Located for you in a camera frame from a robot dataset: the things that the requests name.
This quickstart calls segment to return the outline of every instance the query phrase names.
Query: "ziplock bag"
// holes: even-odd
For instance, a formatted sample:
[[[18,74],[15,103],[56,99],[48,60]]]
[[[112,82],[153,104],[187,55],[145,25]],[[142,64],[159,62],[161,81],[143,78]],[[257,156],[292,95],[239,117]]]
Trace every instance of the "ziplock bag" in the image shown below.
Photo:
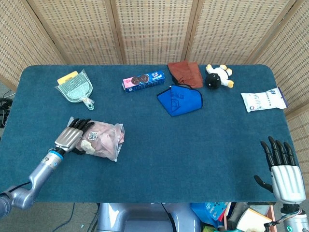
[[[91,120],[95,124],[91,126],[76,145],[79,151],[85,151],[89,155],[109,158],[117,162],[117,158],[124,142],[125,129],[123,124],[109,124]]]

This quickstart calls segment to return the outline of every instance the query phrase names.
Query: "yellow sponge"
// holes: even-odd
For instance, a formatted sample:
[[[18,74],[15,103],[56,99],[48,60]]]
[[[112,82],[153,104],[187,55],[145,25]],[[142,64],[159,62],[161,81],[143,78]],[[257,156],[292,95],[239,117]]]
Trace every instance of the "yellow sponge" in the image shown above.
[[[59,78],[57,80],[57,82],[58,82],[59,85],[61,85],[61,84],[65,83],[65,82],[67,82],[68,80],[72,79],[76,75],[78,75],[78,72],[77,71],[73,71],[73,72],[69,73],[68,75],[65,75],[65,76]]]

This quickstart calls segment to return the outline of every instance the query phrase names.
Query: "blue ring on arm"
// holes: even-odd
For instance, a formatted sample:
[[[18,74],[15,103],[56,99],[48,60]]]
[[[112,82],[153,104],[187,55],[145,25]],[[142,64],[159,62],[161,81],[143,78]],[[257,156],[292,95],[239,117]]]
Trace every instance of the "blue ring on arm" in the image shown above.
[[[56,152],[56,151],[50,151],[50,153],[54,153],[55,155],[59,156],[59,158],[60,158],[61,160],[63,160],[63,156],[60,155],[58,152]]]

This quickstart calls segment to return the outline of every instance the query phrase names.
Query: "oreo box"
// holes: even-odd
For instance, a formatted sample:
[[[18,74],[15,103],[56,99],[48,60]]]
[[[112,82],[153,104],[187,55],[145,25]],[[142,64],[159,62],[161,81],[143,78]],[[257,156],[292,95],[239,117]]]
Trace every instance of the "oreo box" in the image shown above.
[[[122,80],[122,87],[125,92],[133,92],[136,90],[148,88],[151,86],[157,86],[164,84],[165,76],[162,70],[156,72],[150,72],[139,76],[133,76]]]

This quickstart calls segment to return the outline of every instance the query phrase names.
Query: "table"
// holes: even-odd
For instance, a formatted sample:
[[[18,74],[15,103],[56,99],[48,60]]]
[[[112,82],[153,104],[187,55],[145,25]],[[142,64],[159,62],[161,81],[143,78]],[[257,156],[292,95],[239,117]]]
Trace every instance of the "table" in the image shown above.
[[[171,117],[156,95],[172,84],[167,65],[38,65],[21,76],[0,143],[0,187],[28,175],[54,146],[70,116],[123,123],[125,142],[117,162],[67,154],[37,200],[57,202],[274,201],[253,175],[271,183],[260,140],[292,144],[283,110],[247,113],[240,93],[276,87],[264,65],[229,65],[234,88],[198,89],[202,109]],[[199,66],[205,79],[205,65]],[[93,84],[94,111],[68,102],[54,86],[85,69]],[[163,70],[164,85],[125,93],[121,80]]]

